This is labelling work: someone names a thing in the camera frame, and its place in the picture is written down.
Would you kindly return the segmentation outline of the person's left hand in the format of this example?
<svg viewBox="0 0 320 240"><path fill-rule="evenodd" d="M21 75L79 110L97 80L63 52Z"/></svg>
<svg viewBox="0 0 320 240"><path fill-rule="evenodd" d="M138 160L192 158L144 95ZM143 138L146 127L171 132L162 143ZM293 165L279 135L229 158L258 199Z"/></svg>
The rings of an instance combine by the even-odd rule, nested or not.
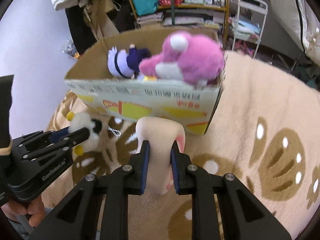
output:
<svg viewBox="0 0 320 240"><path fill-rule="evenodd" d="M14 200L8 201L1 206L2 211L6 217L12 221L17 222L17 216L30 215L29 224L32 227L37 227L46 216L44 203L42 196L38 196L35 200L32 200L27 207L19 204Z"/></svg>

